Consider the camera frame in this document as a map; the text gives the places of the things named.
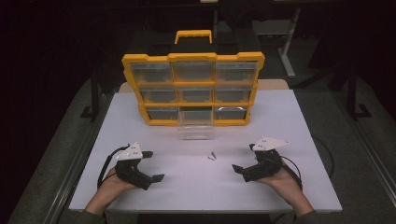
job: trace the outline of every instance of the right hand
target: right hand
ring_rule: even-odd
[[[256,181],[274,189],[286,203],[293,207],[297,217],[314,210],[297,182],[285,169],[281,168],[275,175],[267,176]]]

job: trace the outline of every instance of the metal stand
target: metal stand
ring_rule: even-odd
[[[280,59],[282,60],[283,66],[285,67],[288,78],[295,78],[295,76],[296,76],[294,74],[293,68],[292,68],[289,58],[288,58],[288,50],[289,50],[290,42],[293,38],[294,29],[297,25],[297,20],[300,16],[300,11],[301,11],[300,7],[297,7],[295,9],[293,18],[290,21],[286,43],[282,48],[277,49],[279,52]]]
[[[349,80],[347,83],[346,110],[349,113],[350,117],[352,117],[354,120],[357,120],[358,118],[370,118],[371,114],[366,108],[366,106],[358,105],[359,108],[361,109],[360,113],[357,113],[355,110],[356,81],[357,81],[356,70],[355,67],[352,66],[349,75]]]
[[[81,113],[81,118],[91,118],[92,120],[95,120],[95,118],[99,114],[99,83],[96,78],[95,70],[93,70],[91,77],[91,98],[92,106],[85,106],[84,110]]]

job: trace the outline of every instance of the person's sleeve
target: person's sleeve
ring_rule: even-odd
[[[316,211],[309,212],[297,218],[293,224],[319,224],[318,213]]]
[[[104,224],[105,219],[87,211],[82,211],[75,224]]]

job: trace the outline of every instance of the hand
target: hand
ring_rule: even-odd
[[[273,176],[258,179],[257,182],[266,184],[276,191],[286,203],[293,207],[297,217],[314,210],[305,197],[294,178],[283,168]]]
[[[137,187],[119,179],[113,167],[85,207],[85,211],[101,216],[114,200],[129,189],[137,189]]]

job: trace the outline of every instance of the white table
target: white table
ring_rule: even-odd
[[[85,170],[69,205],[83,210],[96,191],[106,157],[115,149],[139,142],[154,155],[138,168],[146,175],[165,174],[148,190],[121,195],[110,210],[134,213],[271,213],[291,207],[267,186],[245,182],[232,164],[256,164],[248,144],[261,136],[286,139],[278,148],[302,173],[304,193],[322,213],[342,207],[306,126],[293,91],[258,91],[247,126],[215,127],[214,140],[181,140],[176,127],[148,126],[137,111],[133,93],[116,93]],[[207,157],[214,151],[217,159]],[[114,166],[116,158],[109,164]]]

